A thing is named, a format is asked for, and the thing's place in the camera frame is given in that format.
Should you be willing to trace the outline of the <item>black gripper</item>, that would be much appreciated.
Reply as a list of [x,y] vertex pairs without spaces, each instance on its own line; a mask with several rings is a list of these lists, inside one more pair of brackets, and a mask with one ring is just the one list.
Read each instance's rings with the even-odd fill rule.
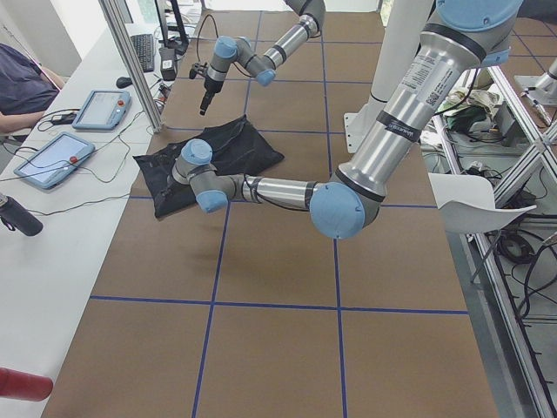
[[191,187],[189,183],[180,183],[172,175],[169,175],[166,186],[158,194],[158,201],[168,205],[189,205],[190,200]]
[[213,78],[207,77],[207,63],[196,62],[191,66],[189,71],[189,79],[195,79],[196,77],[205,78],[205,94],[202,98],[201,105],[199,107],[199,114],[204,116],[208,111],[209,106],[214,98],[214,96],[222,91],[223,82],[220,80],[214,80]]

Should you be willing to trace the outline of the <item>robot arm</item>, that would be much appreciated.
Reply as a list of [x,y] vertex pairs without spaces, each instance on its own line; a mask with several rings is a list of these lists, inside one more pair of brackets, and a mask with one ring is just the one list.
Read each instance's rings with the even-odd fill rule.
[[328,182],[221,176],[211,146],[192,139],[173,164],[169,187],[190,187],[205,212],[233,199],[268,203],[308,212],[330,238],[356,235],[377,217],[388,179],[462,73],[507,60],[519,10],[518,1],[394,2],[379,65],[392,73],[387,101],[370,99],[351,115],[346,129],[359,145]]
[[286,4],[299,16],[299,21],[264,54],[258,55],[246,37],[219,36],[213,47],[211,61],[206,64],[197,62],[191,67],[191,79],[197,75],[205,79],[200,115],[206,114],[214,96],[221,92],[233,64],[241,65],[260,85],[267,86],[275,79],[279,66],[301,45],[321,34],[325,21],[323,1],[288,1]]

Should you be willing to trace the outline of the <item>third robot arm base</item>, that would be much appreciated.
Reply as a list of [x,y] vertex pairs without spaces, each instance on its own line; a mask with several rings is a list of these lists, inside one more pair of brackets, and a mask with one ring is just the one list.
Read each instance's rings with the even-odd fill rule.
[[529,96],[537,105],[556,106],[556,71],[557,59],[548,67],[545,73],[537,77],[529,87]]

